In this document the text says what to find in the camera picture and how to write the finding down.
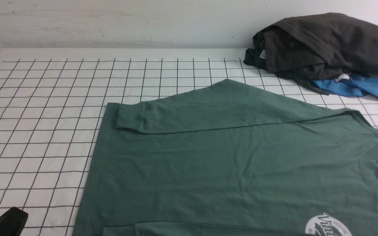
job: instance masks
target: black grid line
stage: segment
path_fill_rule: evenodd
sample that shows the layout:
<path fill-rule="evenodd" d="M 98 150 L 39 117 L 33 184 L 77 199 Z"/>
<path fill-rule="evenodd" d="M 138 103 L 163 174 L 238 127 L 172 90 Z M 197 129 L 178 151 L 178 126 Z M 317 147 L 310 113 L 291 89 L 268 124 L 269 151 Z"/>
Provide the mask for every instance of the black grid line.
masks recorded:
<path fill-rule="evenodd" d="M 145 82 L 145 72 L 147 71 L 147 60 L 145 60 L 145 66 L 144 66 L 144 77 L 142 78 L 142 85 L 141 85 L 141 96 L 139 98 L 139 102 L 142 100 L 142 93 L 144 92 L 144 82 Z"/>
<path fill-rule="evenodd" d="M 181 62 L 189 62 L 189 61 L 175 61 L 176 63 L 181 63 Z M 211 70 L 239 70 L 240 68 L 227 68 L 227 69 L 221 69 L 221 68 L 211 68 Z M 14 71 L 29 71 L 30 69 L 21 69 L 21 70 L 16 70 L 14 69 Z M 47 69 L 47 71 L 51 71 L 51 70 L 61 70 L 61 69 Z M 78 70 L 78 69 L 63 69 L 64 71 L 68 71 L 68 70 Z M 106 70 L 106 71 L 116 71 L 116 70 L 128 70 L 128 69 L 80 69 L 81 71 L 86 71 L 86 70 Z M 192 68 L 180 68 L 180 69 L 167 69 L 167 70 L 192 70 Z M 5 69 L 5 70 L 1 70 L 0 71 L 11 71 L 11 69 Z M 41 69 L 41 70 L 36 70 L 36 69 L 33 69 L 32 71 L 45 71 L 45 69 Z M 61 79 L 68 79 L 68 78 L 71 78 L 71 77 L 60 77 Z"/>
<path fill-rule="evenodd" d="M 56 158 L 56 157 L 64 157 L 64 156 L 53 156 L 53 157 L 44 157 L 44 158 Z M 82 157 L 82 155 L 76 155 L 76 156 L 73 156 L 73 155 L 70 155 L 68 157 Z M 9 158 L 20 158 L 20 157 L 1 157 L 2 159 L 9 159 Z M 22 157 L 22 158 L 42 158 L 42 156 L 32 156 L 32 157 Z"/>
<path fill-rule="evenodd" d="M 278 82 L 279 82 L 279 86 L 281 86 L 281 90 L 282 90 L 282 95 L 284 95 L 285 96 L 285 92 L 284 92 L 284 89 L 282 89 L 282 84 L 281 84 L 281 80 L 279 79 L 279 78 L 276 78 L 276 79 L 278 79 Z"/>
<path fill-rule="evenodd" d="M 79 207 L 79 205 L 59 205 L 59 206 L 25 206 L 24 209 L 27 209 L 27 208 L 57 208 L 57 207 Z M 0 209 L 9 209 L 11 208 L 11 206 L 1 206 Z"/>
<path fill-rule="evenodd" d="M 26 171 L 26 172 L 17 172 L 17 171 L 0 171 L 0 174 L 14 174 L 14 173 L 25 173 L 25 174 L 34 174 L 34 173 L 71 173 L 71 172 L 80 172 L 80 173 L 85 173 L 85 172 L 88 172 L 88 171 L 85 171 L 85 170 L 59 170 L 59 171 L 39 171 L 39 172 L 32 172 L 32 171 Z"/>
<path fill-rule="evenodd" d="M 243 73 L 243 80 L 244 80 L 244 83 L 246 84 L 246 77 L 244 76 L 243 64 L 241 63 L 242 59 L 239 58 L 239 61 L 240 61 L 240 68 L 242 70 L 241 72 Z"/>
<path fill-rule="evenodd" d="M 65 188 L 84 189 L 84 187 L 54 187 L 54 188 L 34 188 L 34 189 L 37 189 L 37 190 L 55 190 L 55 189 L 65 189 Z M 9 188 L 8 190 L 29 190 L 29 188 Z"/>
<path fill-rule="evenodd" d="M 26 226 L 24 228 L 28 229 L 28 228 L 62 228 L 62 227 L 73 227 L 73 226 L 43 226 L 43 227 L 40 227 L 40 226 Z"/>
<path fill-rule="evenodd" d="M 223 58 L 223 60 L 224 60 L 224 67 L 225 67 L 225 75 L 226 75 L 226 78 L 228 79 L 227 63 L 225 63 L 225 58 Z"/>
<path fill-rule="evenodd" d="M 179 93 L 179 58 L 177 58 L 177 61 L 176 61 L 176 70 L 177 70 L 177 73 L 176 73 L 176 94 Z"/>
<path fill-rule="evenodd" d="M 159 88 L 158 88 L 158 98 L 160 99 L 160 90 L 161 90 L 161 77 L 162 77 L 162 59 L 161 59 L 161 64 L 160 64 L 160 80 L 159 80 L 159 84 L 158 84 L 158 86 L 159 86 Z"/>
<path fill-rule="evenodd" d="M 158 78 L 130 78 L 130 79 L 158 79 Z M 124 88 L 125 86 L 110 86 L 109 88 Z M 141 86 L 126 86 L 127 88 L 139 88 Z M 158 88 L 158 86 L 144 86 L 146 88 Z M 175 86 L 170 86 L 170 85 L 164 85 L 162 87 L 170 87 L 170 88 L 174 88 Z M 17 87 L 4 87 L 5 89 L 16 89 Z M 44 87 L 39 87 L 39 88 L 52 88 L 52 87 L 48 87 L 48 86 L 44 86 Z M 67 87 L 67 86 L 57 86 L 55 88 L 105 88 L 104 86 L 91 86 L 91 87 L 88 87 L 88 86 L 73 86 L 73 87 Z"/>
<path fill-rule="evenodd" d="M 208 58 L 208 69 L 210 70 L 210 83 L 212 85 L 213 84 L 213 77 L 212 77 L 212 74 L 211 74 L 211 63 L 210 63 L 209 58 Z"/>
<path fill-rule="evenodd" d="M 193 67 L 193 90 L 195 90 L 195 58 L 192 58 L 192 67 Z"/>
<path fill-rule="evenodd" d="M 49 62 L 47 60 L 36 60 L 36 62 Z M 51 62 L 65 62 L 63 60 L 52 60 Z M 69 60 L 68 62 L 81 62 L 78 60 Z M 82 62 L 97 62 L 93 60 L 83 60 Z M 128 60 L 101 60 L 99 62 L 129 62 Z M 131 60 L 131 62 L 145 62 L 144 60 Z M 160 62 L 156 60 L 148 60 L 147 62 Z M 163 62 L 176 62 L 176 60 L 163 60 Z M 180 62 L 192 62 L 190 60 L 181 60 Z M 197 60 L 196 62 L 208 62 L 208 60 Z M 222 62 L 222 60 L 211 60 L 211 62 Z"/>
<path fill-rule="evenodd" d="M 364 106 L 363 102 L 362 102 L 360 99 L 358 99 L 358 100 L 360 101 L 361 106 L 363 106 L 364 110 L 366 111 L 366 113 L 367 113 L 367 115 L 368 115 L 368 118 L 372 121 L 373 124 L 375 124 L 375 123 L 374 123 L 374 120 L 373 120 L 372 117 L 371 117 L 371 115 L 369 115 L 368 110 L 366 109 L 366 106 Z"/>
<path fill-rule="evenodd" d="M 225 70 L 225 69 L 211 69 L 211 71 L 214 71 L 214 70 Z M 246 69 L 244 68 L 244 70 L 251 70 L 251 71 L 255 71 L 255 70 L 258 70 L 258 69 Z M 229 78 L 238 78 L 240 76 L 229 76 Z M 115 77 L 115 76 L 112 76 L 112 78 L 116 78 L 116 79 L 121 79 L 121 78 L 125 78 L 125 77 Z M 142 79 L 143 77 L 129 77 L 129 79 Z M 163 78 L 176 78 L 176 76 L 163 76 Z M 214 78 L 227 78 L 227 76 L 214 76 Z M 16 79 L 39 79 L 39 78 L 10 78 L 11 80 L 16 80 Z M 57 77 L 45 77 L 44 79 L 57 79 Z M 74 79 L 74 78 L 71 78 L 71 77 L 65 77 L 65 78 L 60 78 L 60 79 Z M 80 77 L 80 79 L 91 79 L 91 77 Z"/>
<path fill-rule="evenodd" d="M 298 88 L 299 88 L 299 90 L 300 90 L 301 95 L 303 96 L 303 101 L 306 102 L 306 97 L 304 97 L 303 90 L 301 90 L 300 85 L 297 85 L 297 86 L 298 86 Z"/>
<path fill-rule="evenodd" d="M 322 101 L 323 101 L 323 104 L 324 104 L 325 107 L 327 108 L 326 102 L 325 102 L 325 100 L 323 99 L 323 95 L 320 94 L 320 96 L 321 96 L 321 99 L 322 99 Z"/>
<path fill-rule="evenodd" d="M 126 90 L 126 85 L 128 84 L 129 68 L 131 68 L 131 62 L 132 62 L 132 58 L 129 59 L 128 72 L 126 73 L 125 87 L 123 88 L 122 102 L 121 103 L 123 103 L 123 98 L 125 97 L 125 90 Z"/>
<path fill-rule="evenodd" d="M 241 64 L 241 69 L 243 70 L 243 78 L 244 78 L 244 80 L 246 80 L 246 78 L 244 76 L 244 69 L 243 69 L 243 65 L 242 64 Z M 265 84 L 263 83 L 263 79 L 262 79 L 262 75 L 261 75 L 261 70 L 260 69 L 258 69 L 258 73 L 259 73 L 259 76 L 261 77 L 261 83 L 262 83 L 263 89 L 266 90 L 265 89 Z"/>
<path fill-rule="evenodd" d="M 56 120 L 57 118 L 45 118 L 45 119 L 48 119 L 48 120 Z M 34 129 L 35 131 L 48 131 L 49 129 Z M 72 129 L 66 129 L 66 128 L 57 128 L 55 131 L 57 130 L 63 130 L 63 131 L 68 131 L 68 130 L 72 130 Z M 77 128 L 77 130 L 99 130 L 97 128 Z M 20 129 L 20 130 L 10 130 L 10 129 L 0 129 L 0 131 L 5 131 L 5 132 L 13 132 L 13 131 L 33 131 L 33 130 L 25 130 L 25 129 Z M 9 142 L 9 144 L 25 144 L 25 143 L 11 143 Z"/>

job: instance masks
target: black object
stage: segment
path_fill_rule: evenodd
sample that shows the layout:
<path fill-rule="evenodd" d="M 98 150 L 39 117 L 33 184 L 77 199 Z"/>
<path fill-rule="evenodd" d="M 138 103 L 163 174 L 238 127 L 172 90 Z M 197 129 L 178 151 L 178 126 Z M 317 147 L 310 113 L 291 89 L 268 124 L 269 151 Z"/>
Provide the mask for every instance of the black object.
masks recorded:
<path fill-rule="evenodd" d="M 378 26 L 344 14 L 282 19 L 253 36 L 253 45 L 246 64 L 320 93 L 309 79 L 378 77 Z"/>
<path fill-rule="evenodd" d="M 264 50 L 264 33 L 258 32 L 255 37 L 253 37 L 253 43 L 255 45 L 255 49 L 248 48 L 246 50 L 246 56 L 244 58 L 244 63 L 249 66 L 255 66 L 259 69 L 267 70 L 266 69 L 266 60 L 260 58 L 261 52 Z M 330 92 L 327 90 L 323 90 L 316 86 L 314 82 L 309 80 L 308 78 L 304 76 L 297 75 L 295 73 L 292 73 L 290 71 L 280 71 L 275 73 L 276 76 L 278 76 L 281 79 L 291 79 L 295 81 L 298 85 L 303 86 L 307 88 L 308 90 L 315 91 L 316 93 L 329 95 Z"/>
<path fill-rule="evenodd" d="M 29 214 L 12 207 L 0 216 L 0 236 L 19 236 L 23 231 Z"/>

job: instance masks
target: crew neck collar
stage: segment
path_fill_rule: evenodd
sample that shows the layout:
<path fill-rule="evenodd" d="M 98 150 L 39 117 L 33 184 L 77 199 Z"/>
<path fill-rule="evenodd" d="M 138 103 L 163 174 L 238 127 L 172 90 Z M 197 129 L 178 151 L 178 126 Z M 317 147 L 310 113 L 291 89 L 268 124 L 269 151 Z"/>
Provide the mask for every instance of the crew neck collar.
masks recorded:
<path fill-rule="evenodd" d="M 361 175 L 364 182 L 378 195 L 378 179 L 374 174 L 374 165 L 378 159 L 378 145 L 363 157 L 360 163 Z"/>

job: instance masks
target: grid mat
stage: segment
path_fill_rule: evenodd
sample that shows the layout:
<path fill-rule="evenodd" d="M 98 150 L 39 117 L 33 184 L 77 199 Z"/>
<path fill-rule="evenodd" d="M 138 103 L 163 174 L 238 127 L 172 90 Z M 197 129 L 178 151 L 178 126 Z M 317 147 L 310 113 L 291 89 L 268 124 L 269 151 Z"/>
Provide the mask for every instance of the grid mat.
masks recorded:
<path fill-rule="evenodd" d="M 372 96 L 320 95 L 240 58 L 4 61 L 0 67 L 0 215 L 29 214 L 22 236 L 71 235 L 107 103 L 135 104 L 233 79 L 331 109 L 378 129 Z"/>

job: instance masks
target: printed logo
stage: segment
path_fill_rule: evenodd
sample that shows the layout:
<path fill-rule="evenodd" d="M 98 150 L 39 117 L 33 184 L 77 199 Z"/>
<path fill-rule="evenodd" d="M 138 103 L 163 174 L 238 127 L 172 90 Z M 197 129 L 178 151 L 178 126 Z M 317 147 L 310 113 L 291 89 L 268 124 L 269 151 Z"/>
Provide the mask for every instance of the printed logo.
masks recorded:
<path fill-rule="evenodd" d="M 306 225 L 306 234 L 319 236 L 352 236 L 348 228 L 329 214 L 317 215 Z"/>

